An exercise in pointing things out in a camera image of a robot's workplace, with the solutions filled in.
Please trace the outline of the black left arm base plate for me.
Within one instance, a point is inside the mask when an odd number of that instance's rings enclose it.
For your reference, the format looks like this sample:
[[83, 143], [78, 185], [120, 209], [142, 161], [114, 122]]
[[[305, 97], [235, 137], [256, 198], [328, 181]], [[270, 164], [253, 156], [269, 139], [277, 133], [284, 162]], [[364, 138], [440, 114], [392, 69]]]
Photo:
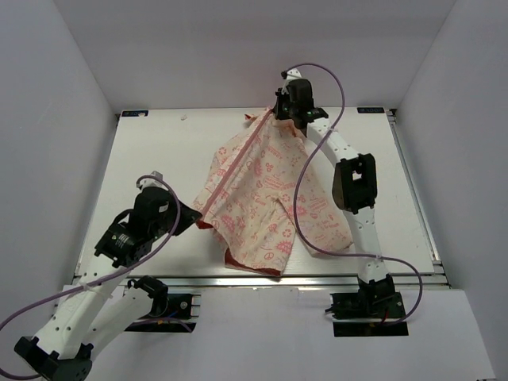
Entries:
[[132, 323], [126, 332], [193, 333], [200, 314], [200, 294], [172, 292], [155, 302], [152, 310]]

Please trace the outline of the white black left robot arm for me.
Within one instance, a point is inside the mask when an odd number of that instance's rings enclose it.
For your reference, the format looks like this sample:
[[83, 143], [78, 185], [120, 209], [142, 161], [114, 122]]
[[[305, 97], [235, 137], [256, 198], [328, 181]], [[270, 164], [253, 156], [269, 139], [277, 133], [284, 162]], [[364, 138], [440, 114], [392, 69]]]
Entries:
[[98, 354], [132, 323], [165, 315], [167, 286], [149, 275], [132, 281], [106, 312], [102, 308], [157, 240], [183, 233], [201, 216], [168, 190], [145, 187], [95, 245], [79, 291], [67, 295], [32, 337], [20, 338], [14, 351], [46, 380], [84, 380]]

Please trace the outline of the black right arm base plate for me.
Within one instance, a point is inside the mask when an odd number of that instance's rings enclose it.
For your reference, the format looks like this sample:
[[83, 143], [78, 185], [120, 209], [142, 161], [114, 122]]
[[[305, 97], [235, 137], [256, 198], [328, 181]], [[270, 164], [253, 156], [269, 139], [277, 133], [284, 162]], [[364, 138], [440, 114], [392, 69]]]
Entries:
[[325, 315], [333, 323], [335, 337], [407, 337], [409, 329], [405, 321], [394, 324], [406, 316], [402, 296], [394, 296], [367, 307], [360, 301], [360, 293], [334, 293]]

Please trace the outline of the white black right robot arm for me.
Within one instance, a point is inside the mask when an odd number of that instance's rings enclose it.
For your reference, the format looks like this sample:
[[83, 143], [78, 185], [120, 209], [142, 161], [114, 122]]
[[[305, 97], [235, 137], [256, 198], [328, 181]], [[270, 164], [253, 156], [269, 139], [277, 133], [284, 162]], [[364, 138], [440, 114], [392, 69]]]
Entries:
[[375, 158], [355, 150], [332, 127], [329, 115], [314, 105], [308, 79], [301, 78], [296, 70], [283, 77], [283, 86], [275, 92], [275, 118], [293, 121], [333, 165], [332, 198], [346, 218], [359, 259], [359, 290], [352, 304], [367, 316], [377, 316], [386, 309], [395, 289], [382, 259], [375, 226]]

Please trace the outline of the cream pink printed jacket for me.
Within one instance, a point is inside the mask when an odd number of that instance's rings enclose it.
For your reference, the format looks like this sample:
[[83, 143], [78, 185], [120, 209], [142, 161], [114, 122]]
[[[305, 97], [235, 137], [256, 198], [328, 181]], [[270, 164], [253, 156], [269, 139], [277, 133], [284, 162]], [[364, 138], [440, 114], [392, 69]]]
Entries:
[[292, 121], [269, 110], [252, 115], [247, 128], [212, 159], [204, 188], [192, 207], [200, 229], [211, 229], [226, 267], [280, 276], [298, 235], [319, 249], [352, 245], [342, 212], [329, 200], [308, 159], [304, 136]]

